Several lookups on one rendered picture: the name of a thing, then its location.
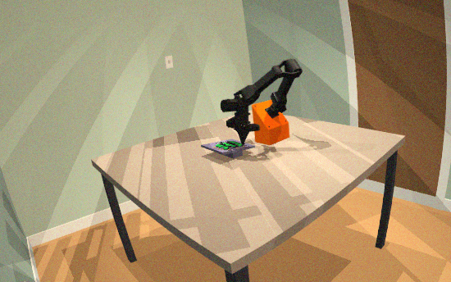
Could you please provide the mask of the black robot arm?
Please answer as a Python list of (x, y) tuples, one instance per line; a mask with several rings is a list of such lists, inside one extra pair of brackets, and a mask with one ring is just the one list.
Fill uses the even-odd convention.
[[(281, 67), (285, 66), (285, 71), (281, 70)], [(283, 77), (283, 80), (278, 88), (278, 91), (271, 93), (272, 104), (265, 109), (266, 113), (271, 119), (276, 118), (279, 112), (286, 111), (286, 103), (288, 91), (292, 86), (295, 78), (300, 77), (302, 73), (301, 66), (295, 59), (283, 60), (279, 65), (273, 66), (259, 81), (255, 84), (248, 85), (242, 88), (240, 91), (234, 94), (234, 99), (226, 99), (221, 101), (221, 110), (226, 111), (248, 111), (248, 106), (252, 105), (260, 96), (260, 93), (275, 80)], [(239, 95), (242, 95), (242, 98)], [(226, 121), (228, 128), (233, 129), (237, 125), (244, 124), (244, 120), (239, 114), (235, 113), (234, 117), (231, 117)]]

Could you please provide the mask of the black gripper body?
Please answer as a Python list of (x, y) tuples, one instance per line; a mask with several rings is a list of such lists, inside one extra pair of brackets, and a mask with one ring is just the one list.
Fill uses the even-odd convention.
[(237, 125), (235, 127), (235, 129), (242, 129), (242, 130), (246, 130), (246, 131), (249, 131), (249, 132), (260, 130), (260, 125), (259, 124), (254, 124), (254, 123), (251, 124), (251, 121), (248, 121), (248, 115), (251, 115), (251, 112), (248, 112), (248, 111), (236, 111), (235, 113), (236, 113), (237, 116), (239, 114), (241, 114), (241, 116), (242, 116), (242, 118), (244, 120), (244, 124), (243, 125), (241, 125), (241, 124)]

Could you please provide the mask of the grey switch panel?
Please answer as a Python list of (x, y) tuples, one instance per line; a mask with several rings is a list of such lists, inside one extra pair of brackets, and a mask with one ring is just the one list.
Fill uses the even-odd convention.
[(255, 148), (255, 145), (241, 143), (234, 139), (227, 139), (215, 143), (203, 144), (201, 147), (234, 159), (243, 156), (243, 150)]

